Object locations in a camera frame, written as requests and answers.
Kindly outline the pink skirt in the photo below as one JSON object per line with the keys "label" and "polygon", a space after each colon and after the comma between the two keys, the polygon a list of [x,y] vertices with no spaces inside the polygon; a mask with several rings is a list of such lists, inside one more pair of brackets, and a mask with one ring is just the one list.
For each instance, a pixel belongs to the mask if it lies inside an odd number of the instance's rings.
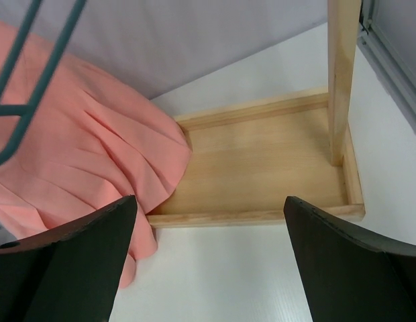
{"label": "pink skirt", "polygon": [[120,287],[157,249],[146,215],[182,179],[191,149],[178,124],[104,70],[65,54],[17,152],[0,166],[0,224],[23,239],[126,195],[138,212]]}

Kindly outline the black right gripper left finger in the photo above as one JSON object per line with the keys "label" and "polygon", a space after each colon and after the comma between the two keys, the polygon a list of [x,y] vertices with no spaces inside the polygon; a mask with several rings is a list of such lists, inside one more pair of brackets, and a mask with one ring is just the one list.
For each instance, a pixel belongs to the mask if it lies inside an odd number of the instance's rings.
{"label": "black right gripper left finger", "polygon": [[133,195],[0,246],[0,321],[108,321],[127,256]]}

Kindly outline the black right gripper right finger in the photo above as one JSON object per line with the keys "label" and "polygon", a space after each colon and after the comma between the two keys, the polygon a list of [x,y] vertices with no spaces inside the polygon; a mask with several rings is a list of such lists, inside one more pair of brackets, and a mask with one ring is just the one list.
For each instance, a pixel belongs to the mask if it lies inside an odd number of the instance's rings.
{"label": "black right gripper right finger", "polygon": [[284,217],[314,321],[416,321],[416,246],[289,196]]}

